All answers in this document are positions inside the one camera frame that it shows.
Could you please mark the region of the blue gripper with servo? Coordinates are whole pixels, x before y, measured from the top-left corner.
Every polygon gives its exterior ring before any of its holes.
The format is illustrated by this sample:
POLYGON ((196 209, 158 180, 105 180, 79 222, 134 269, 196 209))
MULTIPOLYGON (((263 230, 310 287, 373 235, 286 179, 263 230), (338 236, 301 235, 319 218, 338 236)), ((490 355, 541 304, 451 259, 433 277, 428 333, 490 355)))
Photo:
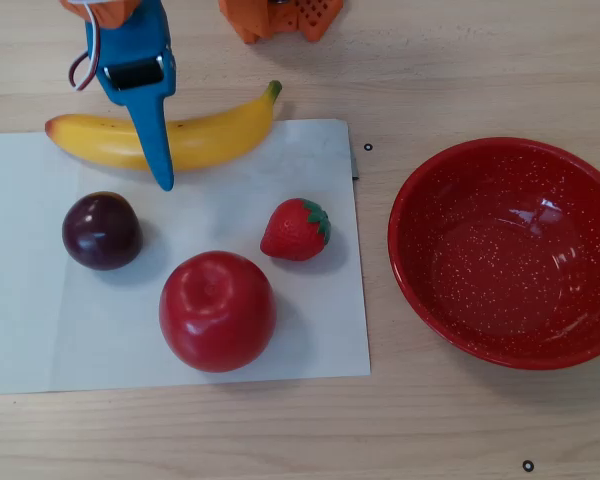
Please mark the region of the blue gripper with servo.
POLYGON ((128 105, 148 167, 164 191, 174 187, 162 99, 176 91, 176 64, 165 9, 142 1, 119 26, 105 26, 113 2, 84 4, 89 56, 98 53, 96 77, 116 105, 128 105))

